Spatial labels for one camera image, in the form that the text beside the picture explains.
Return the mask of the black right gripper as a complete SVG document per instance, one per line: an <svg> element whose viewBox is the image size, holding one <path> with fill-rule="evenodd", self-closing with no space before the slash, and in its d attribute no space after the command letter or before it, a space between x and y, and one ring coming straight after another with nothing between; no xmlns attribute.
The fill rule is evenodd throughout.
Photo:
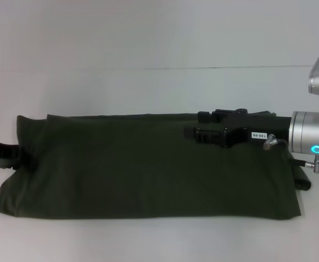
<svg viewBox="0 0 319 262"><path fill-rule="evenodd" d="M248 113L242 109L197 113L199 123L221 123L223 131L205 127L184 127L184 138L197 144L221 144L230 148L239 143L260 144L264 148L288 143L290 117L276 116L268 111Z"/></svg>

